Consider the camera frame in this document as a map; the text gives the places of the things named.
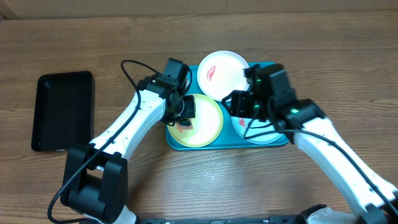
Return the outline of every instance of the robotic arm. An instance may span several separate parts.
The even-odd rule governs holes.
[[[188,67],[185,64],[171,58],[163,75],[147,77],[138,83],[141,93],[140,109],[101,156],[87,167],[102,170],[103,178],[99,179],[86,171],[82,172],[61,194],[62,204],[99,222],[136,222],[135,214],[125,206],[127,162],[143,136],[157,121],[169,124],[177,121],[187,122],[187,118],[195,117],[193,97],[184,96],[187,89],[187,73]],[[398,217],[394,216],[393,211],[397,206],[397,189],[372,171],[353,152],[314,102],[297,99],[282,65],[275,64],[266,68],[253,66],[245,70],[245,76],[251,84],[250,89],[235,90],[222,101],[231,116],[261,121],[269,119],[277,132],[286,134],[292,144],[306,152],[337,186],[350,205],[354,216],[345,216],[345,223],[354,223],[356,220],[358,223],[387,223],[381,209],[395,220],[393,223],[398,222]],[[227,104],[228,99],[232,99],[231,104]],[[103,134],[94,138],[89,146],[69,150],[64,184],[87,158],[108,142],[108,139],[126,123],[137,103],[136,93],[123,114]],[[331,142],[322,141],[316,135],[330,139]],[[369,184],[360,172],[365,174],[373,185]],[[319,223],[317,220],[326,218],[327,223],[342,223],[341,220],[334,220],[333,216],[326,217],[328,213],[312,214],[305,217],[304,222]]]

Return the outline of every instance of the teal tray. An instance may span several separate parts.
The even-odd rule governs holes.
[[[249,66],[253,66],[255,64],[260,64],[260,66],[265,67],[268,65],[272,65],[274,62],[251,62]],[[191,84],[191,88],[189,89],[187,94],[204,94],[199,87],[197,81],[197,72],[198,72],[198,65],[189,66],[192,71],[193,82]],[[278,140],[270,143],[270,144],[254,144],[244,140],[234,129],[231,121],[231,116],[228,114],[227,110],[218,102],[218,106],[220,106],[223,116],[224,116],[224,125],[223,129],[221,130],[220,135],[207,146],[203,147],[187,147],[183,146],[178,143],[169,133],[169,130],[166,127],[166,140],[167,143],[176,150],[209,150],[209,149],[237,149],[237,148],[247,148],[247,147],[280,147],[286,145],[289,140],[285,135],[280,137]]]

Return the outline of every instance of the black tray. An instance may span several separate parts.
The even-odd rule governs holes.
[[[93,138],[95,83],[89,71],[43,75],[37,81],[32,149],[51,151]]]

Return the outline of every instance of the brown object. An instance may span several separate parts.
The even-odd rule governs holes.
[[[398,12],[304,12],[119,17],[0,23],[0,223],[48,223],[67,152],[30,148],[37,79],[89,70],[95,136],[131,101],[120,61],[157,70],[169,57],[197,65],[232,50],[286,65],[299,98],[325,110],[345,141],[398,185]],[[151,75],[128,65],[135,81]],[[156,124],[129,163],[128,207],[141,218],[263,217],[317,203],[349,211],[320,168],[289,144],[275,149],[178,152]],[[56,204],[59,219],[79,215]]]
[[[396,0],[0,0],[8,19],[393,9]]]

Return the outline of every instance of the pale yellow plate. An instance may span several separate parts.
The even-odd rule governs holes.
[[[203,147],[212,143],[223,129],[224,119],[220,106],[208,96],[192,94],[195,97],[196,118],[191,127],[179,124],[167,126],[172,137],[187,147]]]

